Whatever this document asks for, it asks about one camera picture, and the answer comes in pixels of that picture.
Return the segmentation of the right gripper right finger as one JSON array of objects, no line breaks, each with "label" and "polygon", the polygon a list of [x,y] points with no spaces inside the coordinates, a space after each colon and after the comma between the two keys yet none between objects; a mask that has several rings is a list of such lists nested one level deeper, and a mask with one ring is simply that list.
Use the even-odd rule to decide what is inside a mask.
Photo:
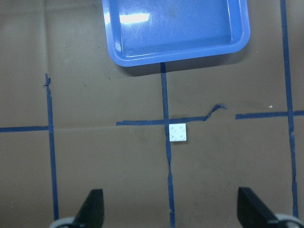
[{"label": "right gripper right finger", "polygon": [[243,228],[277,228],[278,218],[249,188],[239,187],[237,218]]}]

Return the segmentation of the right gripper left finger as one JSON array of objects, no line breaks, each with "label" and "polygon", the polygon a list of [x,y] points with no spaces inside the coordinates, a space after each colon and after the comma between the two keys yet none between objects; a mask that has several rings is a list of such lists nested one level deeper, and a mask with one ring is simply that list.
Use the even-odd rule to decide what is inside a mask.
[{"label": "right gripper left finger", "polygon": [[75,216],[73,228],[101,228],[104,223],[104,195],[102,189],[91,190]]}]

